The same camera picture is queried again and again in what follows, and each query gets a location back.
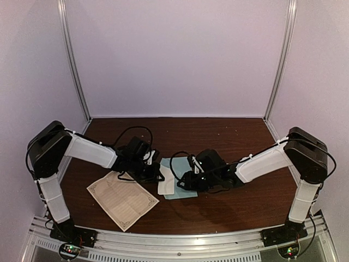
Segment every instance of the white wall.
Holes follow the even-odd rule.
[[[263,116],[288,0],[74,0],[92,116]]]
[[[324,141],[338,162],[318,206],[324,212],[340,261],[348,261],[349,243],[348,14],[346,0],[298,1],[292,46],[271,116],[280,136],[300,126]]]
[[[18,261],[43,205],[25,168],[28,142],[52,120],[85,125],[55,0],[0,1],[0,261]]]

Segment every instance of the paper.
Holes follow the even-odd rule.
[[[134,181],[122,181],[117,178],[118,172],[110,172],[95,181],[87,190],[125,232],[138,219],[151,210],[159,200]],[[132,179],[127,173],[124,178]]]
[[[160,162],[161,165],[170,168],[170,159],[163,158]],[[175,157],[172,161],[172,167],[176,172],[176,175],[181,178],[185,172],[191,170],[191,167],[188,163],[186,157]],[[174,194],[173,195],[164,195],[165,199],[180,199],[180,198],[195,198],[197,197],[197,191],[187,191],[180,187],[177,187],[177,180],[174,181]]]
[[[171,169],[160,165],[160,172],[165,178],[165,181],[158,183],[159,195],[173,195],[175,193],[175,177],[172,174]]]

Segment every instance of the black cable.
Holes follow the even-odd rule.
[[[312,235],[312,238],[311,238],[311,240],[310,240],[308,246],[305,248],[305,250],[303,250],[300,254],[297,255],[297,258],[299,258],[301,255],[303,255],[303,254],[305,253],[305,251],[308,250],[308,248],[309,248],[309,247],[311,246],[311,244],[313,243],[314,238],[315,238],[315,235],[316,235],[316,225],[315,225],[315,222],[314,222],[314,220],[313,220],[313,218],[312,218],[310,212],[309,212],[309,218],[310,218],[310,220],[311,220],[311,222],[312,222],[312,225],[314,226],[314,233],[313,233],[313,235]]]
[[[136,180],[136,179],[123,178],[122,176],[123,176],[125,173],[126,173],[125,171],[123,171],[122,173],[120,173],[120,174],[118,175],[118,179],[119,179],[119,180],[122,180],[122,181],[128,181],[128,182],[136,181],[137,183],[144,183],[144,182],[148,182],[148,181],[151,181],[151,180],[154,179],[153,177],[149,177],[149,178],[146,178],[146,179],[143,179],[143,180]]]
[[[186,152],[186,151],[178,151],[178,152],[174,153],[174,154],[172,155],[172,157],[170,158],[170,169],[171,169],[171,172],[172,172],[173,176],[174,176],[178,181],[180,180],[180,178],[176,175],[176,173],[175,173],[175,171],[174,171],[174,169],[173,169],[172,161],[173,161],[174,157],[177,156],[177,155],[179,155],[179,154],[186,154],[188,157],[190,157],[190,154],[189,154],[188,152]]]
[[[45,222],[45,228],[47,228],[48,230],[51,230],[52,228],[48,228],[47,227],[47,224],[49,223],[49,222],[51,222],[52,221],[52,219],[49,219],[49,220],[47,220],[46,222]]]
[[[126,128],[125,130],[122,131],[122,133],[118,136],[118,138],[115,140],[115,142],[112,144],[112,146],[116,146],[117,142],[119,142],[120,138],[128,131],[128,130],[131,130],[131,129],[136,129],[136,128],[142,128],[142,129],[145,129],[146,131],[148,131],[149,135],[151,136],[151,141],[150,141],[150,146],[152,147],[152,144],[153,144],[153,133],[152,131],[147,128],[147,127],[144,127],[144,126],[133,126],[133,127],[129,127],[129,128]]]
[[[72,242],[72,239],[71,239],[70,237],[67,237],[66,234],[63,233],[63,232],[59,229],[58,224],[57,224],[57,222],[56,222],[54,219],[52,219],[52,222],[54,223],[54,225],[56,226],[56,228],[58,229],[58,231],[62,234],[62,236],[64,236],[66,239],[68,239],[70,242]]]
[[[307,141],[305,139],[299,139],[299,138],[290,138],[288,139],[287,141],[298,141],[298,142],[304,142],[304,143],[307,143],[308,145],[311,145],[317,149],[319,149],[321,152],[325,153],[332,161],[333,161],[333,164],[334,164],[334,167],[332,169],[332,171],[327,175],[326,179],[330,177],[330,175],[332,175],[334,173],[334,171],[336,170],[337,168],[337,162],[336,160],[334,159],[334,157],[328,153],[326,150],[322,149],[321,147],[315,145],[314,143],[310,142],[310,141]]]
[[[31,173],[32,177],[34,178],[34,180],[36,180],[36,176],[35,176],[35,172],[34,170],[31,170],[30,167],[29,167],[29,163],[28,163],[28,159],[29,159],[29,152],[30,150],[32,149],[32,147],[35,145],[36,142],[38,142],[40,139],[43,139],[49,135],[54,135],[54,134],[57,134],[59,133],[60,131],[64,131],[64,129],[60,129],[60,130],[55,130],[55,131],[51,131],[51,132],[48,132],[46,135],[44,135],[43,137],[40,137],[40,138],[36,138],[34,139],[33,141],[31,141],[31,145],[28,147],[27,149],[27,153],[26,153],[26,167],[29,171],[29,173]]]

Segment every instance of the brown wooden surface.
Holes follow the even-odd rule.
[[[127,127],[149,127],[153,148],[160,157],[185,150],[197,154],[206,148],[219,152],[227,162],[257,153],[273,144],[261,119],[250,118],[116,118],[94,119],[86,135],[112,143]],[[119,144],[133,135],[147,140],[145,130],[127,133]],[[120,231],[95,202],[86,188],[109,171],[73,159],[62,181],[64,198],[77,225]],[[158,203],[128,232],[150,234],[200,234],[229,232],[282,224],[292,204],[296,184],[287,168],[257,178],[244,187],[219,194],[200,193],[197,198],[165,200],[157,195],[157,185],[144,185]]]

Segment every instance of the metal corner post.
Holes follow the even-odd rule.
[[[278,69],[276,71],[272,94],[270,95],[267,111],[264,116],[265,121],[269,120],[270,115],[272,113],[273,106],[275,104],[276,97],[278,95],[282,74],[284,73],[284,69],[286,65],[287,54],[291,46],[294,23],[296,21],[296,12],[297,12],[297,0],[290,0],[290,3],[288,5],[284,42],[282,43],[281,55],[280,55]]]
[[[81,82],[80,82],[79,74],[77,72],[76,61],[75,61],[74,52],[73,52],[73,45],[71,44],[67,10],[65,8],[65,0],[57,0],[57,4],[58,4],[59,18],[61,19],[61,24],[62,24],[65,49],[67,51],[69,67],[70,67],[71,75],[73,77],[77,97],[79,99],[80,105],[82,107],[83,115],[86,121],[90,121],[91,116],[89,114],[86,99],[82,91]]]

